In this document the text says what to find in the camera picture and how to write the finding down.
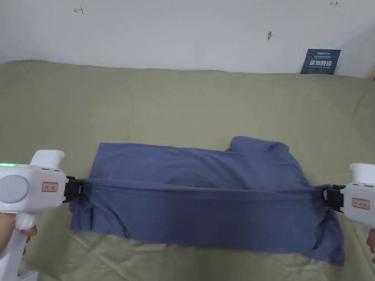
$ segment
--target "bed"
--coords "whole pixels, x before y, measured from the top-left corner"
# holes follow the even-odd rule
[[[344,76],[0,65],[0,159],[66,154],[87,177],[100,142],[226,149],[233,136],[286,143],[312,184],[346,184],[349,165],[375,162],[375,82]],[[301,255],[145,244],[72,233],[65,204],[43,213],[23,268],[52,280],[373,280],[362,228],[339,216],[346,265]]]

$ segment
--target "white wall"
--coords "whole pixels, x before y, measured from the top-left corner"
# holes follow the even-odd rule
[[[0,62],[298,73],[308,48],[336,74],[375,66],[375,1],[2,0]],[[74,12],[83,8],[84,15]],[[267,40],[272,31],[271,40]]]

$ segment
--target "dark blue sign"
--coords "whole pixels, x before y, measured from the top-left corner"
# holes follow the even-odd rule
[[[301,74],[333,75],[341,50],[308,49]]]

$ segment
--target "human hand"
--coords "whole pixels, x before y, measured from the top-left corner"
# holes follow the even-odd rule
[[[366,244],[370,246],[371,253],[374,253],[375,248],[375,229],[371,229],[369,232],[369,237],[367,238]]]
[[[0,213],[0,254],[4,251],[9,240],[12,237],[16,226],[16,214]],[[22,233],[27,235],[27,241],[30,241],[31,236],[35,236],[38,231],[36,226],[33,228],[22,230]]]

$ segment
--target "blue fabric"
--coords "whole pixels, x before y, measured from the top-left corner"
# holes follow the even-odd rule
[[[226,151],[102,143],[83,181],[73,231],[344,264],[327,185],[311,186],[280,142],[235,137]]]

